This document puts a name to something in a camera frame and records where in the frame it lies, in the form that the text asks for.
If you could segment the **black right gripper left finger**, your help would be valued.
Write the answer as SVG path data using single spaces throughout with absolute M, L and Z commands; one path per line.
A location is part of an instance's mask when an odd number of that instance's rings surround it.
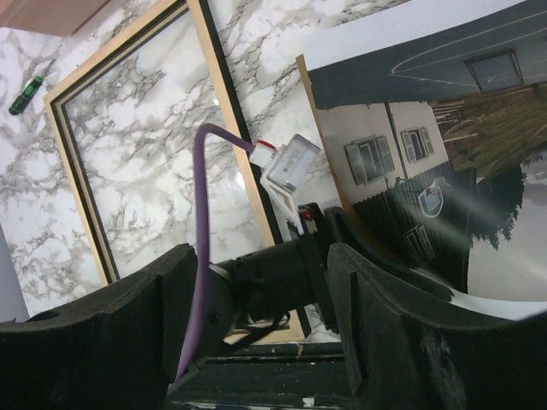
M 1 324 L 3 409 L 162 409 L 197 270 L 180 244 L 139 271 L 26 322 Z

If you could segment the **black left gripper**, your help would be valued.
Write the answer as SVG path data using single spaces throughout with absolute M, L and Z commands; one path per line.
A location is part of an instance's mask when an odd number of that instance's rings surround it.
M 211 264 L 197 257 L 187 323 L 187 369 L 217 354 L 245 349 L 278 331 L 293 310 L 314 305 L 325 327 L 337 331 L 326 284 L 326 259 L 332 243 L 345 243 L 390 275 L 444 302 L 450 287 L 382 255 L 358 232 L 340 207 L 323 213 L 311 202 L 297 208 L 289 223 L 291 241 L 234 260 Z

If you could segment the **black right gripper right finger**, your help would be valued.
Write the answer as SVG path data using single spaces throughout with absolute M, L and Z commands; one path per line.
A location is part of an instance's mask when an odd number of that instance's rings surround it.
M 545 408 L 544 303 L 465 295 L 342 243 L 326 280 L 363 408 Z

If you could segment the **glossy photo print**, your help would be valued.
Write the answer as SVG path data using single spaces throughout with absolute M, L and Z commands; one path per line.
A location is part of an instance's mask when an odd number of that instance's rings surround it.
M 546 4 L 409 1 L 299 60 L 367 243 L 505 319 L 546 310 Z

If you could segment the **rectangular picture frame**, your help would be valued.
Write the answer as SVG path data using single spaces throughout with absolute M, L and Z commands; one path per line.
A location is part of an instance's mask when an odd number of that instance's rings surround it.
M 196 241 L 194 137 L 249 136 L 204 1 L 160 1 L 44 99 L 105 286 Z

